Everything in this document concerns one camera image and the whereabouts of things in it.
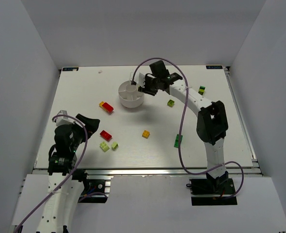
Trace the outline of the lime green lego brick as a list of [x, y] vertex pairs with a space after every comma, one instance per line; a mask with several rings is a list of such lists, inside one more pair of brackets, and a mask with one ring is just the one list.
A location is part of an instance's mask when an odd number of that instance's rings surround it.
[[174, 104], [175, 104], [175, 101], [174, 101], [174, 100], [168, 100], [168, 102], [167, 102], [167, 105], [168, 105], [169, 107], [173, 107]]

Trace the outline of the green black lego stack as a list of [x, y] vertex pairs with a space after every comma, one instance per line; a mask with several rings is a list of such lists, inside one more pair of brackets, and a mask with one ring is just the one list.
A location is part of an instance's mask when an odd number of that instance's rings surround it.
[[205, 86], [200, 86], [199, 87], [199, 90], [198, 90], [198, 93], [200, 94], [200, 95], [203, 95], [204, 94], [204, 92], [205, 92]]

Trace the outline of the green long lego brick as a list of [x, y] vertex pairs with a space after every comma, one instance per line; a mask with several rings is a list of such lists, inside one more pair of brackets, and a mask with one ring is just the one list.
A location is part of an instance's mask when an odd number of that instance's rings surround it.
[[179, 135], [179, 134], [176, 135], [175, 142], [174, 142], [175, 148], [179, 147], [179, 143], [182, 142], [182, 139], [183, 139], [183, 135]]

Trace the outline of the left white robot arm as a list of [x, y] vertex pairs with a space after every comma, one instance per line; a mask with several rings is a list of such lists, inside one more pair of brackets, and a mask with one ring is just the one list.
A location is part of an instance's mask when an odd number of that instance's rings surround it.
[[81, 114], [69, 117], [66, 111], [60, 111], [53, 122], [56, 129], [55, 143], [48, 153], [48, 198], [43, 203], [38, 233], [70, 231], [79, 197], [90, 187], [85, 171], [77, 170], [81, 159], [76, 151], [80, 144], [87, 143], [100, 124], [99, 119]]

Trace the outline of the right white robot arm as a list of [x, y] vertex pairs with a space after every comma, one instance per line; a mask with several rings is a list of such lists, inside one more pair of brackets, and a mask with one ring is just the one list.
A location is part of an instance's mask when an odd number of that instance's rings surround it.
[[197, 117], [196, 132], [203, 141], [207, 156], [207, 170], [204, 172], [213, 191], [228, 180], [224, 162], [224, 138], [228, 121], [223, 102], [213, 102], [193, 90], [185, 74], [180, 70], [170, 73], [162, 60], [150, 64], [150, 74], [135, 71], [131, 80], [141, 93], [155, 96], [158, 91], [177, 98]]

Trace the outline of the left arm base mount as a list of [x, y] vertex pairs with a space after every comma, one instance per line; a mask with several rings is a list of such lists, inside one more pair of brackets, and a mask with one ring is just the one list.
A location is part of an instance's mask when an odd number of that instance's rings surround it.
[[87, 170], [78, 170], [82, 178], [84, 190], [79, 197], [79, 203], [106, 203], [111, 187], [111, 177], [89, 174]]

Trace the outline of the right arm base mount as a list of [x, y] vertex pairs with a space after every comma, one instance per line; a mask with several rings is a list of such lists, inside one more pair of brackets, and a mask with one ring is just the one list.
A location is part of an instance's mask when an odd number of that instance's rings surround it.
[[218, 188], [214, 189], [208, 179], [190, 179], [186, 187], [191, 192], [192, 206], [227, 206], [237, 205], [237, 198], [229, 196], [235, 194], [235, 186], [230, 178]]

